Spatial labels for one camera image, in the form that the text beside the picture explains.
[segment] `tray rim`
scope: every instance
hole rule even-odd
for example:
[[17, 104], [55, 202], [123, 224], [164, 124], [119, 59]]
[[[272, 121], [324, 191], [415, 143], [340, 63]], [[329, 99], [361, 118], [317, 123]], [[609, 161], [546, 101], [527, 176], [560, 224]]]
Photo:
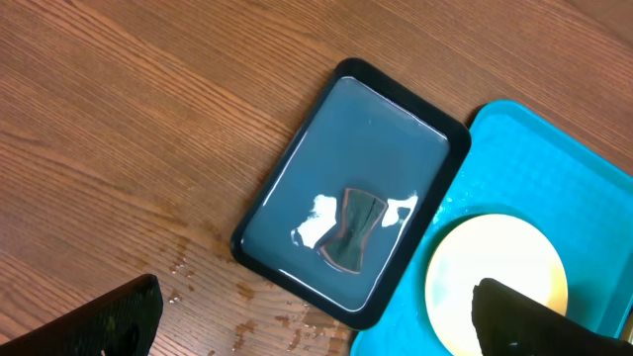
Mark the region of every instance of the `tray rim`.
[[[325, 98], [336, 82], [342, 77], [353, 77], [381, 96], [406, 111], [409, 111], [419, 120], [424, 121], [426, 124], [444, 134], [449, 143], [449, 152], [437, 175], [433, 179], [426, 197], [420, 204], [415, 215], [411, 218], [407, 232], [405, 232], [400, 245], [394, 251], [374, 292], [369, 296], [365, 305], [358, 311], [348, 311], [338, 306], [333, 301], [313, 292], [312, 289], [301, 282], [249, 256], [241, 246], [243, 233], [250, 223], [250, 220], [267, 196], [267, 193], [274, 187], [278, 177], [283, 173], [283, 169], [299, 146], [299, 143], [306, 134], [310, 123], [313, 121]], [[368, 62], [359, 58], [344, 59], [334, 69], [333, 74], [317, 97], [306, 119], [288, 144], [288, 147], [268, 176], [263, 187], [250, 205], [250, 208], [235, 228], [230, 239], [230, 252], [237, 262], [249, 270], [304, 299], [311, 305], [328, 313], [349, 327], [358, 330], [367, 329], [380, 320], [424, 232], [430, 225], [444, 195], [465, 160], [470, 146], [470, 133], [463, 124], [421, 99]]]

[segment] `turquoise tray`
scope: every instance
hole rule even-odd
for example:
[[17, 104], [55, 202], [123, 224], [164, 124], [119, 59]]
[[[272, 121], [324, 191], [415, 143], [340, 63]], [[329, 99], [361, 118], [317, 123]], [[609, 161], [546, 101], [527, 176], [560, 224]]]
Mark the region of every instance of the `turquoise tray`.
[[351, 355], [450, 355], [426, 313], [426, 266], [453, 226], [490, 213], [545, 233], [565, 266], [567, 317], [619, 335], [633, 302], [633, 178], [512, 101], [485, 106], [471, 135], [471, 152], [387, 310], [358, 334]]

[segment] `table surface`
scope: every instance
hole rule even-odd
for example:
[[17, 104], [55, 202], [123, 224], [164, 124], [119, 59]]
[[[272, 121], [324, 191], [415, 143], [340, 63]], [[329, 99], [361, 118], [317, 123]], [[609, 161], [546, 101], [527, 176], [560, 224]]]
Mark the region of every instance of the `table surface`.
[[153, 354], [347, 352], [227, 245], [347, 56], [462, 122], [520, 101], [633, 173], [633, 48], [563, 0], [3, 1], [0, 342], [152, 273]]

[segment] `dark object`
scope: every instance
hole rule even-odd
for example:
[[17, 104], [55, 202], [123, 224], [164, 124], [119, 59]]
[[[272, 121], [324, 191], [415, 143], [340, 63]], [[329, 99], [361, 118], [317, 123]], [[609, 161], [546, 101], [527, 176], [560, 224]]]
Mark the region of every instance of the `dark object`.
[[473, 293], [484, 356], [631, 356], [633, 345], [595, 334], [493, 279]]
[[146, 356], [162, 314], [158, 280], [143, 275], [0, 346], [0, 355]]
[[336, 236], [320, 249], [337, 268], [360, 273], [363, 251], [376, 223], [385, 213], [387, 203], [360, 189], [345, 189], [342, 227]]
[[[377, 280], [372, 294], [366, 303], [363, 304], [362, 308], [354, 311], [346, 309], [332, 299], [316, 292], [309, 284], [302, 283], [287, 273], [283, 273], [283, 271], [271, 268], [260, 262], [253, 256], [245, 253], [242, 247], [242, 237], [251, 219], [259, 207], [262, 206], [262, 203], [266, 200], [269, 193], [274, 190], [278, 178], [283, 174], [286, 164], [292, 158], [302, 139], [306, 136], [308, 127], [325, 102], [329, 92], [336, 82], [343, 77], [352, 77], [360, 81], [378, 95], [413, 114], [426, 125], [429, 125], [435, 131], [445, 136], [450, 146], [449, 152], [438, 173], [433, 178], [427, 194], [423, 200], [417, 204], [416, 211], [407, 224], [406, 232], [404, 232], [404, 235], [398, 242], [398, 247], [394, 249], [393, 254], [390, 256], [390, 261], [382, 272], [382, 277]], [[371, 64], [358, 58], [345, 59], [334, 69], [333, 75], [327, 81], [322, 93], [316, 99], [306, 120], [291, 140], [279, 163], [272, 170], [258, 196], [253, 201], [253, 204], [235, 229], [230, 241], [231, 253], [240, 264], [299, 296], [351, 328], [369, 328], [378, 322], [385, 311], [426, 228], [433, 219], [453, 178], [457, 175], [459, 167], [466, 158], [470, 146], [470, 134], [461, 123], [419, 98]]]

